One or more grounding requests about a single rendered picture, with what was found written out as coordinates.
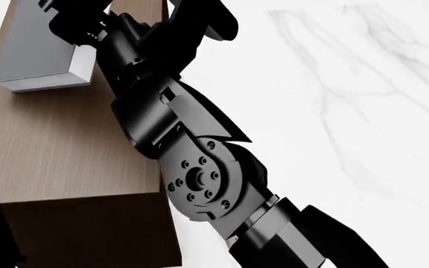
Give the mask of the brown wooden cabinet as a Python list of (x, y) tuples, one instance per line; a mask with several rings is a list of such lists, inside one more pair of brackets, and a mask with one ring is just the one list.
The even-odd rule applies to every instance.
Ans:
[[(4, 40), (18, 0), (7, 12)], [(168, 268), (182, 256), (157, 164), (135, 151), (99, 68), (87, 86), (0, 85), (0, 268)]]

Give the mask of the grey rectangular box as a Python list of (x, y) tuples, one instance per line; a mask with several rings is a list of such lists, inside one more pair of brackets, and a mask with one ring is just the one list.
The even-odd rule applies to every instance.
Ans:
[(0, 86), (25, 92), (90, 84), (95, 49), (68, 44), (54, 35), (48, 24), (57, 11), (43, 12), (36, 0), (15, 4), (0, 50)]

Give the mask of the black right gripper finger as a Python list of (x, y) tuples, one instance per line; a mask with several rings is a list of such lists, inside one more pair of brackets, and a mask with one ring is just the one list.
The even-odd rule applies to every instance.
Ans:
[(107, 28), (106, 8), (112, 0), (38, 0), (44, 11), (57, 11), (49, 22), (51, 32), (71, 45), (95, 45)]
[(168, 0), (174, 11), (181, 4), (190, 4), (194, 15), (200, 15), (199, 21), (206, 23), (204, 35), (216, 41), (232, 41), (238, 35), (238, 20), (232, 15), (221, 0)]

